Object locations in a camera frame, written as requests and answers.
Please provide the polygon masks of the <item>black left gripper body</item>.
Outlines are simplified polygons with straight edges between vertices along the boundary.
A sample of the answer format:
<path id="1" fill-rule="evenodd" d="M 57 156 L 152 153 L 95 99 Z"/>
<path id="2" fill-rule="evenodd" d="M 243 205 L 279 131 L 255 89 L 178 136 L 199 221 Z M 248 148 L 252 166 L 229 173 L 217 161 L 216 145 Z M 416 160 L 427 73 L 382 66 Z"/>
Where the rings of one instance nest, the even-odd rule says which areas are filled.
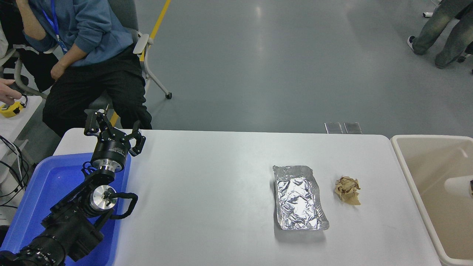
<path id="1" fill-rule="evenodd" d="M 126 133 L 120 130 L 102 131 L 98 136 L 91 164 L 94 167 L 101 167 L 106 161 L 108 165 L 124 167 L 130 148 Z"/>

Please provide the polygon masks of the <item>seated person's left hand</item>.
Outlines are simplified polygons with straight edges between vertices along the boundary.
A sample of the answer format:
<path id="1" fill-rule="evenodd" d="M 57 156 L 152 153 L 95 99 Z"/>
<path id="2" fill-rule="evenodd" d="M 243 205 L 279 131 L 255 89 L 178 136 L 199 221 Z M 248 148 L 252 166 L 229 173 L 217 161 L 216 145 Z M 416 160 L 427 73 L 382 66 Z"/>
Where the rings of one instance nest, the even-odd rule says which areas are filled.
<path id="1" fill-rule="evenodd" d="M 59 61 L 50 70 L 50 76 L 54 81 L 57 81 L 66 71 L 66 69 L 69 67 L 69 64 L 66 64 L 65 62 Z"/>

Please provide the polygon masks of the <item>person's hand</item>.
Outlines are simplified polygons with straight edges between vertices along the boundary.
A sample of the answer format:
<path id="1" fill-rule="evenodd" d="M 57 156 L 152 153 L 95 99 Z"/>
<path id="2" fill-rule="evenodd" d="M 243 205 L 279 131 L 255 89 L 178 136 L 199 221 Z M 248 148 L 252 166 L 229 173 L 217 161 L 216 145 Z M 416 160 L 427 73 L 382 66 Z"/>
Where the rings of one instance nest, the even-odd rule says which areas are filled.
<path id="1" fill-rule="evenodd" d="M 22 98 L 22 94 L 13 90 L 10 85 L 13 85 L 15 80 L 0 78 L 0 101 L 7 105 L 13 105 L 16 100 Z"/>

